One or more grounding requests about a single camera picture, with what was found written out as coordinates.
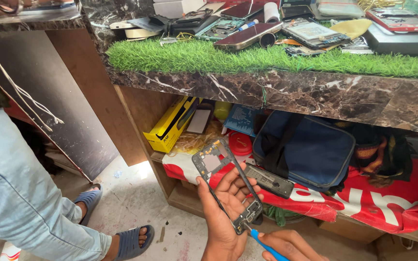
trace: blue slipper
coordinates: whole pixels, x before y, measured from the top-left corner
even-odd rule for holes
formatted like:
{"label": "blue slipper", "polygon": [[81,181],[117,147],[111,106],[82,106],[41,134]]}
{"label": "blue slipper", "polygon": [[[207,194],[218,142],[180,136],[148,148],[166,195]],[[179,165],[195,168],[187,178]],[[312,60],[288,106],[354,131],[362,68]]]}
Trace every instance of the blue slipper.
{"label": "blue slipper", "polygon": [[94,184],[92,188],[99,188],[99,190],[85,191],[80,193],[75,199],[74,203],[83,202],[86,205],[86,214],[80,221],[80,225],[87,226],[90,221],[91,213],[93,212],[96,205],[99,203],[101,196],[103,195],[103,187],[101,184]]}
{"label": "blue slipper", "polygon": [[[140,248],[138,243],[138,236],[140,234],[140,229],[142,228],[147,228],[146,234],[144,234],[147,236],[147,238]],[[154,238],[154,228],[151,225],[146,225],[142,226],[141,228],[132,228],[117,234],[120,236],[119,252],[117,253],[114,261],[122,261],[135,258],[143,254],[143,252],[148,249]]]}

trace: blue bag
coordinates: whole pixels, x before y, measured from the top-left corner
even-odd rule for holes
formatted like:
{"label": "blue bag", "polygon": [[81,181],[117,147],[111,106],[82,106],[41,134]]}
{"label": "blue bag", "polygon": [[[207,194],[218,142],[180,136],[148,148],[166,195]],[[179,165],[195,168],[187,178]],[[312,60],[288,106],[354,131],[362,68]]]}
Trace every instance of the blue bag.
{"label": "blue bag", "polygon": [[347,175],[354,137],[320,117],[275,110],[253,143],[253,156],[266,170],[325,192]]}

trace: jeans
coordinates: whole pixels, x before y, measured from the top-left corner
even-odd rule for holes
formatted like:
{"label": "jeans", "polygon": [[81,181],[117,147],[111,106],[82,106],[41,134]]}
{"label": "jeans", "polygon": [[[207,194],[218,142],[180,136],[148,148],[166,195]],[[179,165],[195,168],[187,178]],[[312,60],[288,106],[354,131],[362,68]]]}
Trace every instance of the jeans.
{"label": "jeans", "polygon": [[112,238],[78,225],[81,215],[0,109],[0,239],[48,260],[101,260]]}

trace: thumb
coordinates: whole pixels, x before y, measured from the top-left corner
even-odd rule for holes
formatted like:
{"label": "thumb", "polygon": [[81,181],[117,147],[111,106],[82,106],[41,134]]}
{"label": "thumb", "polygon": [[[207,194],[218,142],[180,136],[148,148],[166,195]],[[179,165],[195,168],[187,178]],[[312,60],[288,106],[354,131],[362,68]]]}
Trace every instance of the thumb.
{"label": "thumb", "polygon": [[201,176],[198,176],[196,177],[196,182],[198,183],[198,196],[201,199],[202,209],[204,210],[204,214],[207,218],[208,215],[217,213],[216,211],[220,208],[216,199],[209,190],[209,186],[206,181]]}

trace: foot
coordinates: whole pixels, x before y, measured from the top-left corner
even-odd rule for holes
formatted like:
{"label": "foot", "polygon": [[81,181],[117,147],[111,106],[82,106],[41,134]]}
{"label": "foot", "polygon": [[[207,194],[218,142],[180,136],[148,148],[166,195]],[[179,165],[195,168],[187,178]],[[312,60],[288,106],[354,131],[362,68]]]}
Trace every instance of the foot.
{"label": "foot", "polygon": [[[91,188],[90,190],[87,190],[87,191],[93,191],[93,190],[99,190],[99,188]],[[75,203],[75,205],[79,206],[80,209],[82,210],[82,219],[83,219],[86,215],[86,211],[88,210],[86,208],[85,203],[84,202],[77,202],[77,203]]]}
{"label": "foot", "polygon": [[[147,239],[145,236],[147,229],[141,228],[140,233],[138,236],[138,243],[140,248],[144,244],[144,241]],[[119,241],[120,236],[118,234],[112,236],[111,247],[109,247],[109,251],[107,252],[106,256],[102,259],[102,261],[113,261],[117,257],[117,253],[119,252]]]}

